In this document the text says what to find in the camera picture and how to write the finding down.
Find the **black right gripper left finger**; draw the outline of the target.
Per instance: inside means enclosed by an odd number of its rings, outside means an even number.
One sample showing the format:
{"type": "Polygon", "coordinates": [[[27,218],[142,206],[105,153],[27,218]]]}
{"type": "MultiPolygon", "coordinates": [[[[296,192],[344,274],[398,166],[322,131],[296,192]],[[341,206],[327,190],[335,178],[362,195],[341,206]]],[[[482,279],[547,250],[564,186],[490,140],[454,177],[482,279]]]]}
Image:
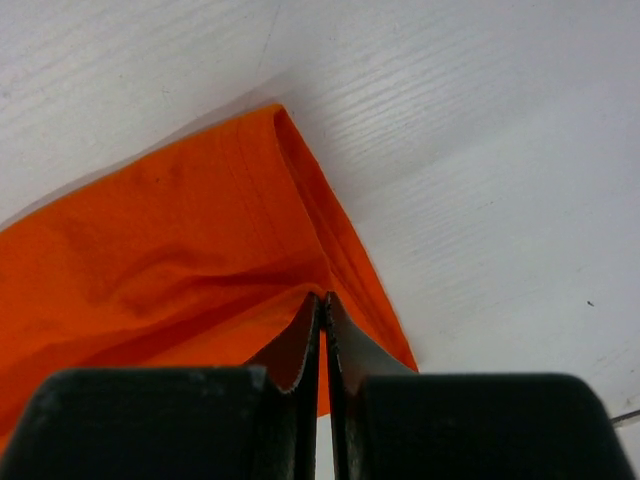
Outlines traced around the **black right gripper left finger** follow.
{"type": "Polygon", "coordinates": [[[72,369],[29,401],[5,479],[311,479],[320,301],[237,367],[72,369]]]}

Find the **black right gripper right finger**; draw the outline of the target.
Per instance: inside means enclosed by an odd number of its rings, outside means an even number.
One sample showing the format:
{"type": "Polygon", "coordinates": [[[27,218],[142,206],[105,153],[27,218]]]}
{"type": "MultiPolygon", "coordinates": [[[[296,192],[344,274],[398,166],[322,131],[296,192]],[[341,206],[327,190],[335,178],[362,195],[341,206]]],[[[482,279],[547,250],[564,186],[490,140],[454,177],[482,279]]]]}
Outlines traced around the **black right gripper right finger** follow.
{"type": "Polygon", "coordinates": [[[565,374],[419,374],[325,300],[339,479],[630,479],[600,399],[565,374]]]}

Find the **orange t shirt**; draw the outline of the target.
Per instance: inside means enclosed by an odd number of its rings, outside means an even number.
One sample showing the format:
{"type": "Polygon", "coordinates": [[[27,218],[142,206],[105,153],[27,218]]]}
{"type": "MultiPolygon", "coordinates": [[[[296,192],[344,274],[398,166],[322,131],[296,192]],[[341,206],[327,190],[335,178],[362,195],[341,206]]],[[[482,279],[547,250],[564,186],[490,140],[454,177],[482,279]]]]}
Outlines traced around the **orange t shirt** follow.
{"type": "Polygon", "coordinates": [[[52,373],[226,366],[335,292],[408,367],[368,254],[281,105],[159,149],[1,234],[1,438],[52,373]]]}

